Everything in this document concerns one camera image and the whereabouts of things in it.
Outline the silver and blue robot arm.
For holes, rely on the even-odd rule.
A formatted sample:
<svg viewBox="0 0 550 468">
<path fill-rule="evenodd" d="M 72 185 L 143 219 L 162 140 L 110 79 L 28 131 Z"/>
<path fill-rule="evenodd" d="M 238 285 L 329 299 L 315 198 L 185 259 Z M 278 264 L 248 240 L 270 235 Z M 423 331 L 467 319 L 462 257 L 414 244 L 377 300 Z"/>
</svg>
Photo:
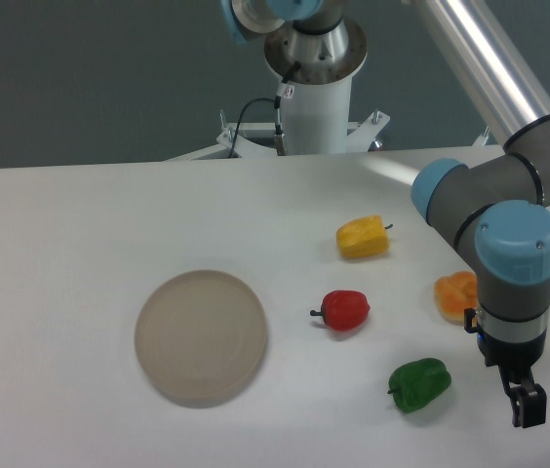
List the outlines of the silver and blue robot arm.
<svg viewBox="0 0 550 468">
<path fill-rule="evenodd" d="M 338 154 L 370 142 L 348 129 L 351 80 L 367 56 L 359 25 L 340 1 L 225 1 L 232 37 L 264 41 L 279 77 L 276 151 Z M 503 154 L 469 168 L 427 165 L 412 202 L 474 270 L 477 303 L 464 327 L 498 369 L 513 423 L 546 418 L 532 366 L 543 352 L 550 310 L 550 97 L 483 1 L 416 1 L 413 8 L 480 112 Z"/>
</svg>

